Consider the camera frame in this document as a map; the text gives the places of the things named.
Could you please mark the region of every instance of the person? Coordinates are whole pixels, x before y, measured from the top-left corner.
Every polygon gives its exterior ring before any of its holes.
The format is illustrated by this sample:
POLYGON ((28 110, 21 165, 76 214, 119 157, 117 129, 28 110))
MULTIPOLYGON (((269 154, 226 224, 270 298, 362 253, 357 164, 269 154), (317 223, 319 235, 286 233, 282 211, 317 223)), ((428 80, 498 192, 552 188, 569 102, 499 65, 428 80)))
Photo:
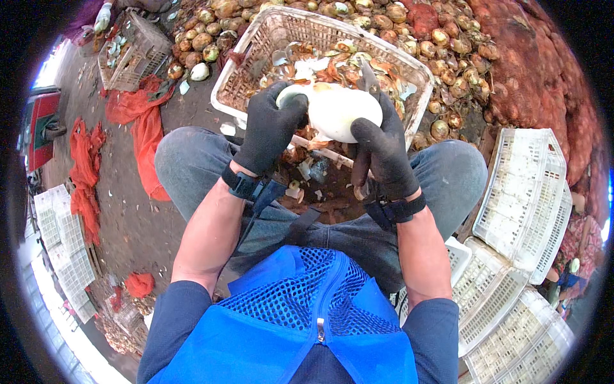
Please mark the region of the person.
POLYGON ((481 154, 451 140, 409 159, 402 123, 382 93, 381 127, 357 119, 351 131, 390 202, 418 206, 398 215, 396 233, 365 214, 314 222, 297 245, 284 245, 298 216, 273 202, 235 251, 252 203, 225 179, 261 175, 305 123, 303 95, 275 105, 287 85, 251 98, 240 148, 200 127, 160 142, 158 178, 188 224, 137 382, 456 383, 459 309, 443 239, 484 191, 481 154), (426 205, 411 205, 421 196, 426 205), (212 304, 225 266, 241 277, 228 284, 230 297, 212 304), (401 328, 385 294, 403 285, 410 312, 401 328))

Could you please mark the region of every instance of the leg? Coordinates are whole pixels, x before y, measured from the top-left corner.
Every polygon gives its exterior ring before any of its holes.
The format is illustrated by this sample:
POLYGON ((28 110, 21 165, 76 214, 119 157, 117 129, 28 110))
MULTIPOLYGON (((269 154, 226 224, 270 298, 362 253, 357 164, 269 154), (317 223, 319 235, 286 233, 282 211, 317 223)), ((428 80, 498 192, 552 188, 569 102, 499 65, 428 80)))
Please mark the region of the leg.
MULTIPOLYGON (((488 174, 484 158, 463 141, 446 140, 414 154, 410 161, 437 229, 446 240, 484 192, 488 174)), ((356 260, 377 279, 384 293, 403 287, 397 236, 383 231, 368 215, 332 225, 326 246, 356 260)))
MULTIPOLYGON (((155 154, 156 174, 185 221, 190 220, 238 149, 224 136, 200 127, 178 128, 162 139, 155 154)), ((285 237, 296 217, 278 202, 265 208, 228 262, 230 269, 244 273, 268 256, 269 248, 285 237)), ((243 228, 248 221, 249 217, 243 217, 243 228)))

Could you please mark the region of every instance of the blue mesh vest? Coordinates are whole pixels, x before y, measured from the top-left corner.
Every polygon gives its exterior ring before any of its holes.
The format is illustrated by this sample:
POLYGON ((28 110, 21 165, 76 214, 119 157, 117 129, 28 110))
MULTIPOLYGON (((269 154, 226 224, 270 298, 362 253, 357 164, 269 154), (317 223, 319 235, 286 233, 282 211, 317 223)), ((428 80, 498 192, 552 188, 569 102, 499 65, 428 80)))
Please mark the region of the blue mesh vest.
POLYGON ((149 383, 287 383, 315 343, 356 383, 417 383, 396 312, 352 259, 283 246, 228 285, 149 383))

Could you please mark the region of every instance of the red mesh bag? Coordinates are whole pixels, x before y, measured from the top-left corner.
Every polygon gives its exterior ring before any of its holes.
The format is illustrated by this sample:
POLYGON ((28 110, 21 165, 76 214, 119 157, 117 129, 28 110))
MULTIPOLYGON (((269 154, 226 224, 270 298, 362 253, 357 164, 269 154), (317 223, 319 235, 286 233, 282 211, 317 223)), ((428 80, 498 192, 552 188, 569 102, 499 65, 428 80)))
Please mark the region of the red mesh bag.
POLYGON ((154 282, 154 276, 151 273, 133 272, 124 281, 124 284, 130 296, 142 299, 154 289, 154 282))
POLYGON ((75 161, 69 174, 75 184, 75 191, 71 196, 71 213, 83 216, 85 227, 85 241, 100 245, 98 230, 100 223, 98 215, 100 208, 96 201, 94 185, 98 182, 100 171, 100 153, 106 135, 102 131, 102 122, 88 135, 85 122, 79 116, 72 127, 69 138, 71 157, 75 161))
POLYGON ((134 121, 130 132, 134 141, 134 156, 141 177, 141 184, 147 194, 160 201, 170 201, 170 197, 160 184, 154 167, 155 151, 164 135, 160 118, 160 104, 173 95, 174 87, 161 98, 148 101, 148 93, 156 92, 162 79, 154 74, 145 77, 136 92, 112 90, 106 104, 107 120, 112 123, 127 124, 134 121))

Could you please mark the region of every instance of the hand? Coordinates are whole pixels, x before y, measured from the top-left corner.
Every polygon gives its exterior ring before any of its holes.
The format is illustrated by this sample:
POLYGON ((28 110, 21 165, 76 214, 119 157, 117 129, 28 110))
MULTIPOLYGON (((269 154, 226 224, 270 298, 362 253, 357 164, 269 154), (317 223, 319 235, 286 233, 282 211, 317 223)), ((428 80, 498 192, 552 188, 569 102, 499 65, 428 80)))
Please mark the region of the hand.
POLYGON ((105 2, 98 11, 98 16, 96 16, 96 22, 94 23, 94 32, 100 33, 107 29, 109 26, 109 21, 111 20, 111 6, 113 4, 110 2, 105 2))
POLYGON ((371 154, 371 172, 390 201, 414 194, 420 184, 411 169, 405 150, 403 124, 390 98, 379 95, 383 120, 381 128, 367 119, 356 119, 351 126, 352 135, 360 148, 371 154))
POLYGON ((249 100, 245 139, 234 161, 255 174, 262 174, 290 144, 297 128, 307 123, 307 96, 297 95, 278 109, 275 100, 290 83, 278 82, 249 100))

